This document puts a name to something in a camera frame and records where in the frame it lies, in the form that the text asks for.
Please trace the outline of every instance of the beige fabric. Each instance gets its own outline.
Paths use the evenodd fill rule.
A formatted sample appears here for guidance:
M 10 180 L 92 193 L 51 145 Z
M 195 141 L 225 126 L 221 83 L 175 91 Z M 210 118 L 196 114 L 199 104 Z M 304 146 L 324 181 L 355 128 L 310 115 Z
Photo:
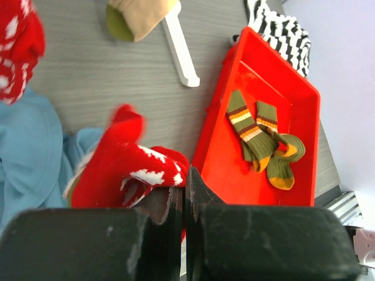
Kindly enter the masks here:
M 169 13 L 177 0 L 123 0 L 118 10 L 134 35 L 140 41 Z

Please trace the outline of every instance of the wooden table surface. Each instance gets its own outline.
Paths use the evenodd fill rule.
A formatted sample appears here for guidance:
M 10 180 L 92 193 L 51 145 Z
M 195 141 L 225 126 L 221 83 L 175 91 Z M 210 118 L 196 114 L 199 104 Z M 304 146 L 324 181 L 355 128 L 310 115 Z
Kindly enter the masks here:
M 31 85 L 47 95 L 64 128 L 105 126 L 120 103 L 135 105 L 148 121 L 145 146 L 162 145 L 192 158 L 228 51 L 229 37 L 247 24 L 242 0 L 182 2 L 180 22 L 201 79 L 178 79 L 161 25 L 139 43 L 114 40 L 103 0 L 34 0 L 45 26 L 47 50 Z M 316 196 L 339 184 L 321 127 Z

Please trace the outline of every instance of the red plastic bin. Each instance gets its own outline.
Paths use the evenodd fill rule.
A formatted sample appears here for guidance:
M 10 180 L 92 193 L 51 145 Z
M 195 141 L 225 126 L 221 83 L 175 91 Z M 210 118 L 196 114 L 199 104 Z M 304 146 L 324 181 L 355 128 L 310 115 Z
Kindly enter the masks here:
M 251 113 L 255 102 L 275 105 L 280 133 L 299 137 L 305 156 L 291 163 L 291 190 L 270 185 L 265 172 L 255 173 L 243 160 L 240 140 L 226 109 L 233 90 L 241 90 Z M 192 165 L 205 183 L 227 204 L 313 206 L 319 139 L 320 95 L 251 28 L 223 61 L 223 68 L 207 109 L 207 118 Z

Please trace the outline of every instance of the red fabric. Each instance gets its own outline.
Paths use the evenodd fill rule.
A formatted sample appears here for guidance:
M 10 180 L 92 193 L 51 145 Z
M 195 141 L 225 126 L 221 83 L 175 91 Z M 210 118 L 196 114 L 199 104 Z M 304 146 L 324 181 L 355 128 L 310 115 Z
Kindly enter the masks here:
M 132 183 L 137 185 L 138 196 L 155 187 L 185 186 L 189 168 L 186 158 L 162 147 L 152 150 L 139 146 L 143 125 L 143 117 L 129 105 L 118 109 L 72 192 L 73 208 L 124 207 Z M 121 188 L 124 179 L 129 181 Z
M 31 0 L 0 0 L 0 100 L 21 98 L 45 52 L 42 23 Z

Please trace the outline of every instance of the white plastic stick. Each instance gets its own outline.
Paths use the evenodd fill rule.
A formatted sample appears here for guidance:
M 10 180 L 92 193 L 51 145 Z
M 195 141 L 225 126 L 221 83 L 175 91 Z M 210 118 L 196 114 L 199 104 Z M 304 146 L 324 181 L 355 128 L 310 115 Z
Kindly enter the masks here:
M 181 83 L 187 87 L 198 87 L 200 78 L 195 72 L 192 58 L 178 19 L 180 11 L 181 2 L 177 1 L 176 6 L 165 16 L 162 24 Z

